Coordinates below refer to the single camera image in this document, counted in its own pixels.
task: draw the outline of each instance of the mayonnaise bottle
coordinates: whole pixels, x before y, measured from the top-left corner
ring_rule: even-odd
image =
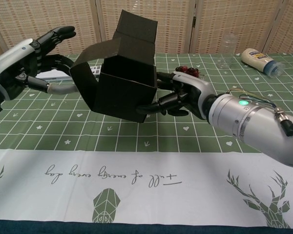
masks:
[[[265,73],[270,78],[279,77],[285,69],[285,65],[283,63],[277,62],[251,48],[243,51],[241,60],[244,63],[256,68],[258,71]]]

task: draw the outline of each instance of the green tablecloth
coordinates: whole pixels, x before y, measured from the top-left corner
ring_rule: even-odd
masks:
[[[261,94],[293,115],[293,54],[270,55],[286,65],[276,79],[244,65],[240,54],[234,65],[219,70],[213,55],[156,54],[157,71],[172,72],[177,66],[198,68],[217,93],[241,87]],[[102,60],[90,65],[99,65]],[[169,91],[158,90],[156,98]],[[147,116],[138,124],[89,111],[77,93],[55,96],[24,90],[17,99],[2,104],[0,149],[85,150],[125,152],[257,152],[193,115]]]

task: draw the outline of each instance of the bottle label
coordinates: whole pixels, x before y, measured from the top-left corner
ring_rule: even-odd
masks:
[[[259,53],[257,51],[253,51],[253,52],[249,52],[249,55],[251,55],[253,58],[255,59],[263,59],[263,58],[267,58],[266,55]]]

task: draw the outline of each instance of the robotic arm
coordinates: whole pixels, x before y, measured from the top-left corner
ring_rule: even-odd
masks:
[[[51,69],[70,75],[73,61],[47,54],[62,40],[75,35],[72,26],[58,27],[37,40],[24,40],[2,54],[0,105],[4,100],[16,98],[25,87],[50,94],[78,92],[75,85],[56,86],[35,78],[39,72]],[[138,106],[138,113],[185,116],[190,111],[237,140],[293,167],[293,117],[287,116],[273,102],[243,90],[248,95],[235,97],[230,91],[216,95],[209,82],[179,71],[158,72],[157,79],[159,89],[172,92],[158,102]]]

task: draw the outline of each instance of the clear plastic cup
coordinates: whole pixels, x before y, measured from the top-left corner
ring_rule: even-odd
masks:
[[[231,67],[234,60],[237,41],[238,38],[234,34],[223,36],[220,42],[219,51],[215,56],[215,64],[219,69],[228,69]]]

